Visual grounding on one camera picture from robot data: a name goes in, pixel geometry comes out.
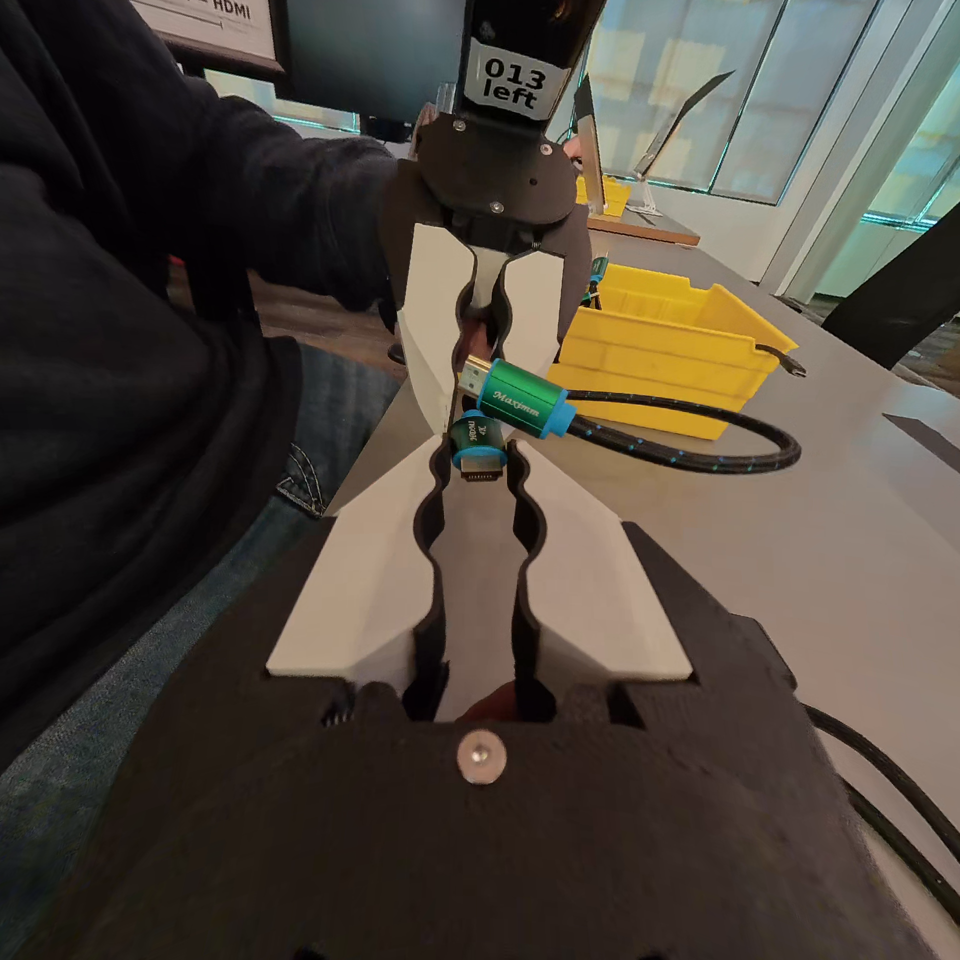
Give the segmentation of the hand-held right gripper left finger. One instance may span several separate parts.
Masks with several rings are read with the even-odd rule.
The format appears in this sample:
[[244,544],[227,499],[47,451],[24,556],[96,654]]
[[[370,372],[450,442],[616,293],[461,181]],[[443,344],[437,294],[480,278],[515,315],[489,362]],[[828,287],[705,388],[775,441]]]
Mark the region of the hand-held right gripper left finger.
[[434,436],[335,514],[267,659],[271,677],[382,683],[411,720],[435,719],[450,664],[431,549],[450,469],[449,443]]

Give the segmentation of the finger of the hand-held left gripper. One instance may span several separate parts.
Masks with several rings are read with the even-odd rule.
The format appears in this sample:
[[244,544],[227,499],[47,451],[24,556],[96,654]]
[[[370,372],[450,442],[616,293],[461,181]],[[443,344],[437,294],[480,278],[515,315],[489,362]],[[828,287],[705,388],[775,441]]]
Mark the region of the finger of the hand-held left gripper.
[[459,309],[474,291],[474,250],[441,225],[414,225],[404,301],[398,309],[408,379],[435,435],[447,433],[457,390]]
[[494,356],[522,370],[548,370],[559,349],[564,259],[519,255],[508,259],[491,292]]

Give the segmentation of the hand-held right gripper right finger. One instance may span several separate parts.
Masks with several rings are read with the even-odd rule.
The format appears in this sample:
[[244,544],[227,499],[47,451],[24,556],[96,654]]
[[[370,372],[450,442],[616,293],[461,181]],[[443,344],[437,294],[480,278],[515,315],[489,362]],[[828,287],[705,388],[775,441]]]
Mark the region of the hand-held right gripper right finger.
[[509,443],[512,533],[526,551],[510,643],[525,721],[575,687],[686,682],[690,657],[619,516],[525,440]]

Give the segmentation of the yellow plastic bin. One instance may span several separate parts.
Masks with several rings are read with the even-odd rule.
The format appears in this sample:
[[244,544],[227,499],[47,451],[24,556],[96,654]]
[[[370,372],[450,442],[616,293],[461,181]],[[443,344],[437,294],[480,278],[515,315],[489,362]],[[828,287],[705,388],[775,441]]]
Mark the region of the yellow plastic bin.
[[577,203],[586,206],[590,210],[590,215],[612,218],[620,218],[622,216],[627,204],[631,200],[634,189],[634,183],[632,181],[621,180],[605,174],[602,177],[603,201],[598,206],[592,204],[587,182],[582,174],[577,177],[576,186]]
[[650,395],[740,412],[798,345],[724,286],[608,265],[602,309],[580,307],[546,377],[573,390]]

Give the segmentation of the person's left forearm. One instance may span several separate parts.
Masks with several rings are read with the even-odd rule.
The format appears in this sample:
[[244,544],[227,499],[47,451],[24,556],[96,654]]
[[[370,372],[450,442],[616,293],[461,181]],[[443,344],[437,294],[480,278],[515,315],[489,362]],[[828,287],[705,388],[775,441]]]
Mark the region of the person's left forearm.
[[379,239],[398,160],[366,137],[304,138],[261,108],[191,80],[151,116],[164,245],[182,260],[219,247],[266,282],[350,311],[390,299]]

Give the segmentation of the person's left hand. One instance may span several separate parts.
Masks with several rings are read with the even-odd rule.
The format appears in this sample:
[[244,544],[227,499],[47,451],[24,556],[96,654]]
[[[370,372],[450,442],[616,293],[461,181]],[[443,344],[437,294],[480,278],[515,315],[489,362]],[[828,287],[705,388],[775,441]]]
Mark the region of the person's left hand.
[[498,338],[493,307],[469,305],[460,319],[461,336],[454,357],[454,366],[462,369],[466,361],[474,356],[489,361],[493,355]]

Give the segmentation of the silver folding stand with board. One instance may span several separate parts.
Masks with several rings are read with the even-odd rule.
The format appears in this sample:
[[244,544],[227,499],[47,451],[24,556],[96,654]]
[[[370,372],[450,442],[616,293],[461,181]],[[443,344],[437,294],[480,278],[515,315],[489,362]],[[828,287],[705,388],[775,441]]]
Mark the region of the silver folding stand with board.
[[599,140],[594,115],[594,98],[590,75],[585,73],[574,94],[573,114],[581,147],[581,168],[586,205],[590,214],[606,213],[606,193],[603,180]]
[[657,159],[666,149],[667,144],[676,134],[678,127],[683,120],[714,90],[720,87],[728,78],[732,77],[737,71],[729,70],[710,78],[700,88],[691,93],[670,113],[668,119],[664,121],[650,145],[642,153],[639,160],[634,164],[631,175],[635,179],[639,190],[639,201],[631,201],[626,204],[626,210],[640,215],[651,217],[661,217],[663,213],[656,207],[650,184],[649,174]]

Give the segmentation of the wooden top desk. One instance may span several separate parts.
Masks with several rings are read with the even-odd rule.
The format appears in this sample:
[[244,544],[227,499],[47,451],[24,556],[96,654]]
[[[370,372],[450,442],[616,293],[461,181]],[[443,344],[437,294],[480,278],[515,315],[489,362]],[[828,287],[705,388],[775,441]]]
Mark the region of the wooden top desk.
[[619,217],[608,214],[589,214],[587,225],[594,232],[630,236],[688,247],[697,247],[701,241],[701,237],[696,231],[662,213],[638,213],[625,209]]

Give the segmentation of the black monitor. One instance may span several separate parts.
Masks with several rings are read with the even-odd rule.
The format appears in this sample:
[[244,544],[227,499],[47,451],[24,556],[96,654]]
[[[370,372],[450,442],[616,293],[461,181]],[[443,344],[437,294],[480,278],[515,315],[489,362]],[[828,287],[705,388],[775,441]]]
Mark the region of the black monitor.
[[408,143],[422,108],[458,76],[465,1],[290,1],[294,102],[353,114],[359,132]]

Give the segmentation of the person's blue jeans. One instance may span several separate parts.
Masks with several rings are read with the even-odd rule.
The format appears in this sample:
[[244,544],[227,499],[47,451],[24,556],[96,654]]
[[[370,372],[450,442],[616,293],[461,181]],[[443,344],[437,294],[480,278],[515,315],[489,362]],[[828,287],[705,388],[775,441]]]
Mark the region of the person's blue jeans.
[[400,382],[300,344],[302,388],[277,491],[219,563],[2,773],[1,956],[29,938],[70,874],[151,706],[247,588],[319,527]]

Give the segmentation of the white framed sign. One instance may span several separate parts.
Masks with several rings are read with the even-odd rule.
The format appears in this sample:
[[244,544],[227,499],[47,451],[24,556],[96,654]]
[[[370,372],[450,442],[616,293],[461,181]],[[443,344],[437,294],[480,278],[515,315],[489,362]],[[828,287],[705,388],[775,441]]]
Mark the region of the white framed sign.
[[290,65],[284,1],[133,1],[185,66],[282,77]]

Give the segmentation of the black high-back office chair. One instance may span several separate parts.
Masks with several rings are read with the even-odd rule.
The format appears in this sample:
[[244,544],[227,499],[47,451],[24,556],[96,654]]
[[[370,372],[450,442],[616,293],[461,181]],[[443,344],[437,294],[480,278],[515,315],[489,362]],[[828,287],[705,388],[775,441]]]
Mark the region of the black high-back office chair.
[[955,206],[840,302],[822,330],[891,371],[959,310]]

